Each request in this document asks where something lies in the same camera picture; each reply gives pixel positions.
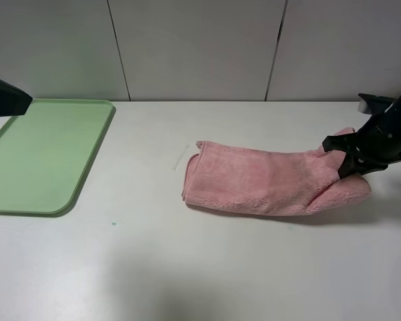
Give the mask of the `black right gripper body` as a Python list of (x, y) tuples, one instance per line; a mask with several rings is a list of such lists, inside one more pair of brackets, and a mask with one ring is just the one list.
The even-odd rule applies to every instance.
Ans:
[(370, 115), (356, 133), (358, 153), (378, 156), (388, 162), (401, 162), (401, 95), (383, 113)]

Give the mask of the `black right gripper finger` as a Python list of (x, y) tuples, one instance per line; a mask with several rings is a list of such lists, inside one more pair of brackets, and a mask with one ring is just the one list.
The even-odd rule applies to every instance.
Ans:
[(388, 162), (372, 154), (342, 153), (336, 158), (336, 170), (340, 179), (351, 175), (366, 175), (388, 168)]
[(322, 147), (325, 152), (338, 150), (344, 153), (357, 153), (356, 133), (327, 136), (322, 142)]

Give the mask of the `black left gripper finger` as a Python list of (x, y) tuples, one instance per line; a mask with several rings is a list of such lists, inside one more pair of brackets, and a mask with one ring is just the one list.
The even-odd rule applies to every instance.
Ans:
[(23, 90), (0, 80), (0, 117), (24, 115), (32, 101)]

